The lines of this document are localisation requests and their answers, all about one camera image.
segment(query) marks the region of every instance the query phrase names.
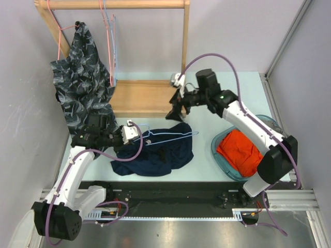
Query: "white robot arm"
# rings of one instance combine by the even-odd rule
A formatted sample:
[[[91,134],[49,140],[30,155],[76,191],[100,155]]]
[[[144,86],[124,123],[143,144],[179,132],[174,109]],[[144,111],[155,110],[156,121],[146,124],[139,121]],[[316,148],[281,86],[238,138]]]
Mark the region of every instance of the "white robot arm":
[[[81,228],[84,218],[106,198],[106,189],[100,185],[90,186],[88,190],[78,199],[75,199],[77,189],[87,170],[92,163],[95,154],[87,151],[73,159],[85,149],[101,149],[102,147],[114,147],[114,149],[127,144],[130,140],[137,138],[136,127],[121,127],[116,133],[110,134],[106,127],[102,127],[104,117],[94,116],[96,120],[90,126],[83,128],[72,139],[72,148],[66,166],[62,170],[58,180],[51,192],[45,197],[42,203],[35,202],[32,209],[35,211],[35,225],[39,235],[46,235],[46,226],[49,228],[49,236],[59,239],[74,240]],[[49,223],[47,213],[52,207]]]
[[[236,94],[230,90],[221,90],[216,75],[211,69],[197,72],[196,77],[199,88],[193,91],[187,91],[184,83],[177,82],[179,76],[172,77],[175,82],[171,82],[171,85],[177,86],[178,89],[170,100],[172,110],[167,114],[166,119],[183,121],[183,107],[189,114],[192,106],[207,105],[212,113],[216,113],[243,132],[264,156],[257,172],[242,188],[246,198],[254,198],[293,168],[288,155],[272,136],[281,141],[282,145],[291,153],[295,163],[297,161],[297,140],[293,136],[285,138],[272,130],[250,112],[243,103],[240,105]]]

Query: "wire hanger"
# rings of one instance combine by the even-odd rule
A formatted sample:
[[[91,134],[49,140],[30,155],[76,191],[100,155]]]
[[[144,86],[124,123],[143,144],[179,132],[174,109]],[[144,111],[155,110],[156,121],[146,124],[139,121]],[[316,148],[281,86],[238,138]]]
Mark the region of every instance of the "wire hanger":
[[[146,144],[146,146],[152,146],[152,145],[156,145],[156,144],[161,144],[161,143],[166,143],[169,141],[175,141],[175,140],[180,140],[182,138],[187,138],[187,137],[192,137],[197,135],[199,132],[198,131],[194,131],[194,132],[188,132],[188,133],[153,133],[151,131],[151,128],[148,124],[139,124],[139,126],[147,126],[148,127],[148,135],[143,136],[143,138],[148,138],[151,135],[182,135],[182,137],[178,137],[178,138],[172,138],[172,139],[168,139],[166,141],[159,141],[159,142],[155,142],[155,143],[150,143],[150,144]]]
[[[113,77],[113,86],[116,86],[117,82],[117,69],[118,69],[118,56],[117,56],[117,25],[116,25],[116,16],[114,14],[111,15],[111,18],[109,20],[109,16],[107,14],[107,8],[106,8],[106,0],[103,0],[103,7],[104,12],[106,14],[106,19],[108,22],[108,28],[110,29],[110,34],[112,38],[112,52],[113,52],[113,63],[112,63],[112,77]]]
[[[66,29],[69,29],[69,28],[72,28],[72,27],[79,27],[77,25],[72,25],[72,26],[69,26],[69,27],[64,27],[64,28],[61,28],[60,24],[58,23],[57,19],[55,18],[53,12],[51,11],[51,8],[50,8],[50,0],[47,0],[47,8],[48,8],[48,11],[49,13],[51,14],[51,16],[53,17],[56,25],[57,25],[57,28],[58,28],[58,45],[57,45],[57,60],[60,60],[60,51],[61,51],[61,34],[62,34],[62,30],[66,30]]]

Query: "navy blue garment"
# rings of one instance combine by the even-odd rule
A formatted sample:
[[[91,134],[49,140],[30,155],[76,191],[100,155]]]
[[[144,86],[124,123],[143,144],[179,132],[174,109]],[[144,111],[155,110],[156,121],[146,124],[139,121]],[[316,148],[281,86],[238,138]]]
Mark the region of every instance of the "navy blue garment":
[[[181,122],[170,129],[154,129],[153,133],[188,133],[192,132],[189,124]],[[182,135],[150,135],[144,139],[152,143],[170,140]],[[139,149],[139,141],[124,146],[117,154],[118,158],[127,159],[134,156]],[[139,156],[130,162],[112,161],[115,173],[124,176],[138,174],[140,176],[157,177],[170,174],[172,169],[179,169],[190,162],[193,158],[192,136],[187,138],[169,141],[152,146],[143,145]]]

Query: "orange garment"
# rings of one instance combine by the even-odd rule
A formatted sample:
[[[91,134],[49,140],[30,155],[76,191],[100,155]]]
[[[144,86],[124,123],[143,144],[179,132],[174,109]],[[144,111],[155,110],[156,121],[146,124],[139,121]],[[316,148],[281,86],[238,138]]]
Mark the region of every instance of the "orange garment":
[[[263,158],[253,142],[236,129],[221,141],[217,152],[243,177],[253,176]]]

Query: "wooden frame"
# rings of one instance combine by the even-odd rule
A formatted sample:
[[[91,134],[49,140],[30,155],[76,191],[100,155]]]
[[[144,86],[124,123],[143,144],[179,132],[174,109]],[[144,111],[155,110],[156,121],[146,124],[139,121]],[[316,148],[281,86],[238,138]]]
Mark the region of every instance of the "wooden frame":
[[[46,0],[35,0],[35,6],[49,28],[55,42],[59,42],[58,26],[48,11]],[[99,9],[99,0],[62,0],[49,1],[49,7],[55,9]],[[183,44],[182,70],[186,66],[188,21],[190,0],[106,0],[107,9],[183,9]],[[61,52],[65,57],[69,55],[70,45],[64,35],[61,35]],[[175,89],[170,87],[169,79],[154,81],[121,81],[116,85],[114,95],[110,101],[116,117],[164,117],[171,109],[169,100]],[[146,90],[154,88],[154,94]]]

